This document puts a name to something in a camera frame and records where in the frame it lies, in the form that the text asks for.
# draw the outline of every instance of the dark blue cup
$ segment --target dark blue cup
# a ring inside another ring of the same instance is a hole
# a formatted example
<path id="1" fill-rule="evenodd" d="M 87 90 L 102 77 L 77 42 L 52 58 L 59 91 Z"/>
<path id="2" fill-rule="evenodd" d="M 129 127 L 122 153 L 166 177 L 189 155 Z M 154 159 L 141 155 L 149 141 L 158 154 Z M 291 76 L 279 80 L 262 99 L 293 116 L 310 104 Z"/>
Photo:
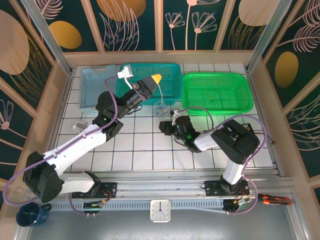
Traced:
<path id="1" fill-rule="evenodd" d="M 40 206 L 35 202 L 30 202 L 20 207 L 16 214 L 16 222 L 21 227 L 34 227 L 43 224 L 49 216 L 51 204 Z"/>

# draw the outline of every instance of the robotic arm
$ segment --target robotic arm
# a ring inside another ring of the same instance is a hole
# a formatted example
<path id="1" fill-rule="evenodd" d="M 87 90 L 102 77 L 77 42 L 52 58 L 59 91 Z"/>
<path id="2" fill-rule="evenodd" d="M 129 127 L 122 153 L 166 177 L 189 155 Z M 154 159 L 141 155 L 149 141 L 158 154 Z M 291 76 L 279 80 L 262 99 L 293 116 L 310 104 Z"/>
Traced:
<path id="1" fill-rule="evenodd" d="M 24 183 L 43 203 L 50 202 L 59 194 L 73 192 L 87 193 L 94 197 L 100 191 L 101 181 L 92 172 L 64 173 L 64 171 L 91 149 L 113 138 L 123 126 L 119 119 L 136 109 L 142 101 L 150 98 L 161 78 L 160 74 L 146 77 L 133 83 L 131 89 L 122 97 L 115 97 L 117 119 L 106 128 L 103 126 L 111 122 L 115 115 L 115 104 L 110 92 L 103 92 L 96 105 L 98 116 L 84 131 L 65 144 L 42 155 L 38 152 L 29 155 L 26 162 L 27 167 L 48 156 L 54 155 L 54 157 L 27 170 L 23 175 Z"/>
<path id="2" fill-rule="evenodd" d="M 242 171 L 250 155 L 260 144 L 251 126 L 242 126 L 235 120 L 223 124 L 220 129 L 197 132 L 188 116 L 181 116 L 178 110 L 171 112 L 173 121 L 161 121 L 159 129 L 167 136 L 182 140 L 193 153 L 200 153 L 219 146 L 228 156 L 226 169 L 220 178 L 220 187 L 226 195 L 234 193 L 242 180 Z"/>

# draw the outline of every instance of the yellow object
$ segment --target yellow object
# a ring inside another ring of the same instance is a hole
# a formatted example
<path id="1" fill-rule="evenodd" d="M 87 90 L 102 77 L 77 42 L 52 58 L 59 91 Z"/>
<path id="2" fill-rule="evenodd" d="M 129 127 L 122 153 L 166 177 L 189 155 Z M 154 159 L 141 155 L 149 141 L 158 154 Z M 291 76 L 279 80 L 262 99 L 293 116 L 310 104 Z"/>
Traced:
<path id="1" fill-rule="evenodd" d="M 135 17 L 140 17 L 146 9 L 146 0 L 96 0 L 101 11 L 109 18 L 124 22 L 124 19 L 132 19 L 130 9 L 135 14 Z"/>
<path id="2" fill-rule="evenodd" d="M 266 25 L 278 2 L 279 0 L 241 0 L 239 4 L 241 22 L 255 27 Z"/>
<path id="3" fill-rule="evenodd" d="M 153 80 L 156 82 L 156 84 L 159 84 L 160 81 L 161 81 L 161 79 L 162 79 L 161 74 L 152 75 L 151 77 L 152 77 Z"/>
<path id="4" fill-rule="evenodd" d="M 79 31 L 66 21 L 55 21 L 49 26 L 57 43 L 66 49 L 76 49 L 82 44 Z"/>
<path id="5" fill-rule="evenodd" d="M 291 85 L 295 80 L 299 68 L 296 55 L 286 51 L 280 55 L 275 64 L 275 82 L 282 89 Z"/>
<path id="6" fill-rule="evenodd" d="M 7 74 L 18 75 L 28 65 L 28 36 L 17 20 L 2 10 L 0 23 L 0 69 Z"/>

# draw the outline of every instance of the clock face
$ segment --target clock face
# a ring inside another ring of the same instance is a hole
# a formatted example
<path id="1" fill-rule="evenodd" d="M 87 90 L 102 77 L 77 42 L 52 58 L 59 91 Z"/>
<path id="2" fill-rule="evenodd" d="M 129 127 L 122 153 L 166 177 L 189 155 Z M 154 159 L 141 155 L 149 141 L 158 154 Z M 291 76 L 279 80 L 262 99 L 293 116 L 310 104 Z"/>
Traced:
<path id="1" fill-rule="evenodd" d="M 169 200 L 152 200 L 150 203 L 150 219 L 155 223 L 167 223 L 171 218 Z"/>

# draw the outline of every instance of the white grid floor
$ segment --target white grid floor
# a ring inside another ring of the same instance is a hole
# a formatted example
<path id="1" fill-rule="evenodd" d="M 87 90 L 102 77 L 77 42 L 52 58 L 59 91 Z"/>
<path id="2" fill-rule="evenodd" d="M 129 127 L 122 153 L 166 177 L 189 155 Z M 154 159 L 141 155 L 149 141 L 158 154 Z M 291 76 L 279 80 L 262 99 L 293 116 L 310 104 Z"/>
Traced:
<path id="1" fill-rule="evenodd" d="M 181 64 L 182 74 L 190 72 L 232 72 L 243 74 L 242 64 Z M 86 115 L 79 109 L 81 70 L 91 66 L 78 66 L 72 82 L 67 106 L 61 121 L 56 145 L 60 146 L 75 137 L 80 130 L 73 129 L 76 120 L 91 123 L 95 115 Z M 182 109 L 177 101 L 172 109 Z M 248 113 L 259 118 L 256 107 Z M 217 125 L 230 116 L 213 116 Z M 191 122 L 196 131 L 211 127 L 207 116 L 191 115 Z M 110 141 L 92 149 L 70 166 L 66 172 L 78 171 L 128 171 L 128 170 L 172 170 L 172 169 L 223 169 L 228 158 L 218 147 L 201 153 L 191 153 L 177 144 L 171 136 L 160 133 L 159 122 L 170 120 L 170 116 L 159 119 L 153 116 L 153 106 L 144 105 L 142 110 L 126 116 L 120 121 L 124 124 L 119 134 Z M 250 123 L 253 130 L 262 132 L 261 126 L 251 118 L 239 118 L 239 123 Z M 273 163 L 267 146 L 253 159 L 249 168 L 269 168 Z"/>

